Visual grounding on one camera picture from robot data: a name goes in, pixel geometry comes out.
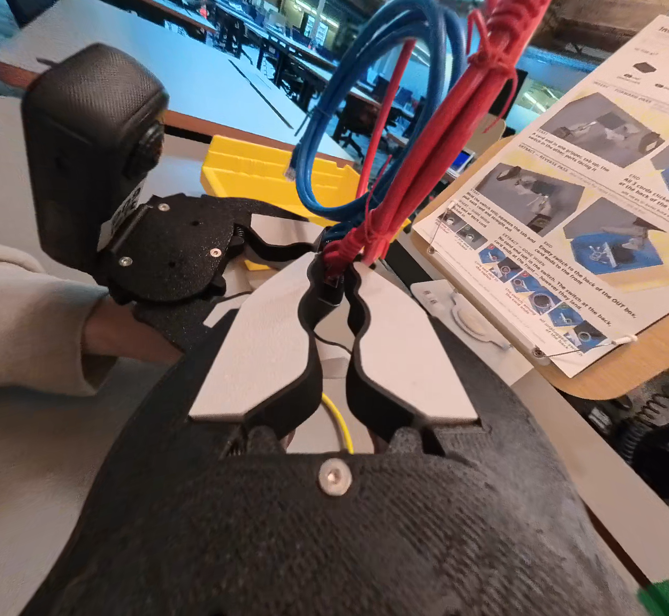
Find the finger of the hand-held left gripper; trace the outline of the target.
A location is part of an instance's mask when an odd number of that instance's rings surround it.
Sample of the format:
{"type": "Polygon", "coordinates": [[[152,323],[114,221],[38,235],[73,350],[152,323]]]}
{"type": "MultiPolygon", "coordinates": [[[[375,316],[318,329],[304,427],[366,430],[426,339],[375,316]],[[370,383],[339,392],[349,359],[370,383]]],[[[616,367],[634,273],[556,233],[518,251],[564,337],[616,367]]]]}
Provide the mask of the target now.
{"type": "Polygon", "coordinates": [[[305,254],[315,255],[326,228],[308,220],[253,213],[243,231],[247,260],[256,264],[292,264],[305,254]]]}

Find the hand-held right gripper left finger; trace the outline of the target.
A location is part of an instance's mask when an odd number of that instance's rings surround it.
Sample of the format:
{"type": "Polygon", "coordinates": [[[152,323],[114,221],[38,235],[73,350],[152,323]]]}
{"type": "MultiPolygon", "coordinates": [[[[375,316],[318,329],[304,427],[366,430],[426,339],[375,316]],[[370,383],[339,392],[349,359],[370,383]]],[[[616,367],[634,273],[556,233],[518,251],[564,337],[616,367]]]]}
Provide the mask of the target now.
{"type": "Polygon", "coordinates": [[[251,293],[231,323],[189,410],[194,421],[302,423],[317,409],[316,253],[251,293]]]}

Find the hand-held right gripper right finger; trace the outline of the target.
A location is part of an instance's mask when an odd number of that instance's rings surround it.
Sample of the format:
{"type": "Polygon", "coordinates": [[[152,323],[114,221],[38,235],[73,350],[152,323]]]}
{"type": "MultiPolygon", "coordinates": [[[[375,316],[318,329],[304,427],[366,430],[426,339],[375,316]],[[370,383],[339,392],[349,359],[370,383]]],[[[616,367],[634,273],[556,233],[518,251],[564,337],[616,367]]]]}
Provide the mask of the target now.
{"type": "Polygon", "coordinates": [[[478,423],[428,315],[409,295],[361,262],[345,273],[348,327],[354,335],[346,376],[351,413],[389,442],[418,431],[478,423]]]}

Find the yellow plastic bin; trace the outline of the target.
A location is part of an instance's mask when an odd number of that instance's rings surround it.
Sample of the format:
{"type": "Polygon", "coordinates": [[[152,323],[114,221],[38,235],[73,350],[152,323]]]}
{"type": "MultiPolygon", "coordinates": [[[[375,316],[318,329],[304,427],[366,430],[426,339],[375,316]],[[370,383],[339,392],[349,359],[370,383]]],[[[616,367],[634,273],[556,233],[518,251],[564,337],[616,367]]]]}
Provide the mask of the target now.
{"type": "MultiPolygon", "coordinates": [[[[226,199],[222,225],[214,228],[212,246],[222,254],[231,254],[234,236],[233,208],[239,200],[255,200],[271,207],[307,218],[314,224],[329,226],[332,218],[323,218],[307,208],[297,192],[297,182],[290,180],[291,152],[227,137],[215,136],[201,172],[201,184],[208,195],[226,199]]],[[[349,165],[315,159],[311,170],[314,200],[324,208],[337,208],[355,198],[358,173],[349,165]]]]}

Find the black ethernet splitter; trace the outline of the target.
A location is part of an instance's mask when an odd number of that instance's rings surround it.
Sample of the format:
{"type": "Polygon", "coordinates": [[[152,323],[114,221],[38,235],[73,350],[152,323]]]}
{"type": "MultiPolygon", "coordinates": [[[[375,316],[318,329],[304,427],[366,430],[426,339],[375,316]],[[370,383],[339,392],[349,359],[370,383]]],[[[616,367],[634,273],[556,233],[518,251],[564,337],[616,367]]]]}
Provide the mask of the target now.
{"type": "Polygon", "coordinates": [[[320,311],[330,313],[340,306],[345,295],[345,274],[335,275],[317,256],[312,267],[316,290],[316,306],[320,311]]]}

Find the green plastic bin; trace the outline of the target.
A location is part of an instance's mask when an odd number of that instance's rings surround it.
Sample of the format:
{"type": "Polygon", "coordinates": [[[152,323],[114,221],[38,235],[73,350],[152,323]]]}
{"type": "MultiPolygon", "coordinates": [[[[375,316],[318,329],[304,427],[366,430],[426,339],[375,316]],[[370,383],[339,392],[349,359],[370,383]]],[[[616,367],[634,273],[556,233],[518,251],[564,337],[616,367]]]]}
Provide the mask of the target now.
{"type": "Polygon", "coordinates": [[[639,588],[637,599],[648,615],[668,615],[668,579],[639,588]]]}

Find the person's left forearm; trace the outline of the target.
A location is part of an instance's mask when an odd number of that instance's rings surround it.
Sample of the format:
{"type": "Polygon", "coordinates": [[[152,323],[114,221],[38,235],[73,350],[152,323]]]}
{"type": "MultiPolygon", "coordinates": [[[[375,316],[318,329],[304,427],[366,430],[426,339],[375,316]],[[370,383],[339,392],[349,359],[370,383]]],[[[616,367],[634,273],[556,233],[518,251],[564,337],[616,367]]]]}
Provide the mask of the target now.
{"type": "Polygon", "coordinates": [[[49,275],[34,257],[2,245],[1,387],[94,396],[116,358],[84,353],[84,328],[108,297],[103,287],[49,275]]]}

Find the person's left hand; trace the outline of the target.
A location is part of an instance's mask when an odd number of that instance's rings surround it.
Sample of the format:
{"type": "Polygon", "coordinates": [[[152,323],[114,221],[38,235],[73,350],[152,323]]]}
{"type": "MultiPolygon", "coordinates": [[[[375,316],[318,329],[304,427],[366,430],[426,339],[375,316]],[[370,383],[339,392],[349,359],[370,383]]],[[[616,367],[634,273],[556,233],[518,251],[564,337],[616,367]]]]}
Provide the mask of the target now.
{"type": "Polygon", "coordinates": [[[119,305],[109,296],[100,300],[90,313],[82,330],[81,344],[87,355],[158,365],[173,365],[182,356],[158,331],[135,319],[130,306],[119,305]]]}

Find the white stand base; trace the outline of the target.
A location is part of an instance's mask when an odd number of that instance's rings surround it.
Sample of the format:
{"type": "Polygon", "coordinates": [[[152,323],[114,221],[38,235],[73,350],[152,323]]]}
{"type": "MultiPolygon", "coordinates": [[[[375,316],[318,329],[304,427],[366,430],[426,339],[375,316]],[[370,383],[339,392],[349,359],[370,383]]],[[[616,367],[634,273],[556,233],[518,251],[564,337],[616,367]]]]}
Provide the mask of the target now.
{"type": "Polygon", "coordinates": [[[507,385],[514,385],[533,370],[531,362],[447,280],[414,283],[414,299],[449,328],[507,385]]]}

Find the grey table with wooden edge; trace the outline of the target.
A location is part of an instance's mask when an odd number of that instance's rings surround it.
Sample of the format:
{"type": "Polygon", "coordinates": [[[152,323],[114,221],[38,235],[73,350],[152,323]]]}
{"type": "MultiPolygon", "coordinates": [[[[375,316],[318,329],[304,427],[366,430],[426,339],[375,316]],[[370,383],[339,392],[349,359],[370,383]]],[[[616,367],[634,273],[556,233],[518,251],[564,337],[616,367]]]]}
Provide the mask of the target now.
{"type": "Polygon", "coordinates": [[[304,112],[247,60],[238,60],[99,0],[58,0],[1,43],[1,79],[26,87],[51,64],[103,43],[135,58],[169,94],[165,122],[291,151],[304,112]]]}

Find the printed instruction sheet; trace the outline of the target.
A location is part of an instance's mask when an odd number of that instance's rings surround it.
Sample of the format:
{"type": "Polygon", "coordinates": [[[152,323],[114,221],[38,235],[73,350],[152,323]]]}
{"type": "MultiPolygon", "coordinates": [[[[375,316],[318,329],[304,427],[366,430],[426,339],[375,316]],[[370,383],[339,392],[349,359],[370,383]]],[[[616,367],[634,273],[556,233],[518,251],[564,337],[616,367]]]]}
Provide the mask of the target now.
{"type": "Polygon", "coordinates": [[[414,233],[574,378],[668,316],[668,17],[476,170],[414,233]]]}

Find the instruction sheet on stand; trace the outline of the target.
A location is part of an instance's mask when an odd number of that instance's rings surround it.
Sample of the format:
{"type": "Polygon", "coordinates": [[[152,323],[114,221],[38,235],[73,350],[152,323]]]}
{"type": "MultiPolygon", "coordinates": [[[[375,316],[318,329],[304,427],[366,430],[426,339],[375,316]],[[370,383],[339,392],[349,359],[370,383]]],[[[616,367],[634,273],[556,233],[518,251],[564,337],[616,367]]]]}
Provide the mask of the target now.
{"type": "Polygon", "coordinates": [[[514,137],[507,137],[493,144],[418,213],[408,236],[416,251],[415,258],[423,268],[430,265],[434,269],[431,273],[433,279],[446,279],[518,351],[537,374],[555,389],[575,397],[594,400],[613,399],[627,394],[668,369],[667,317],[646,328],[636,342],[617,347],[579,375],[569,378],[551,361],[536,358],[532,353],[534,347],[528,338],[499,318],[495,308],[441,255],[429,253],[431,241],[417,231],[420,224],[445,212],[456,191],[463,188],[467,181],[513,140],[514,137]]]}

